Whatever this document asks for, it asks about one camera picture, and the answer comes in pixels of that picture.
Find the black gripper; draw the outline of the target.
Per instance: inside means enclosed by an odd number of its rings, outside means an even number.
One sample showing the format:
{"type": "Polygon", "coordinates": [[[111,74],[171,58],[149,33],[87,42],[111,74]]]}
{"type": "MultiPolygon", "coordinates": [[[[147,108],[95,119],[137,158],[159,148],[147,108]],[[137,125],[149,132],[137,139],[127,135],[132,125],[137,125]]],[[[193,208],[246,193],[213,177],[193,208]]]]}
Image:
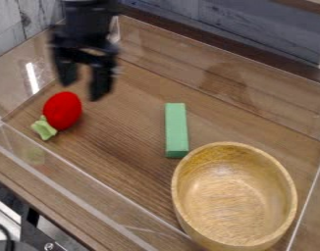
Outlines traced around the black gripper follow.
{"type": "Polygon", "coordinates": [[[78,79],[78,65],[92,66],[90,99],[98,101],[112,87],[118,47],[111,41],[119,16],[116,0],[62,0],[64,23],[52,28],[49,48],[63,86],[78,79]]]}

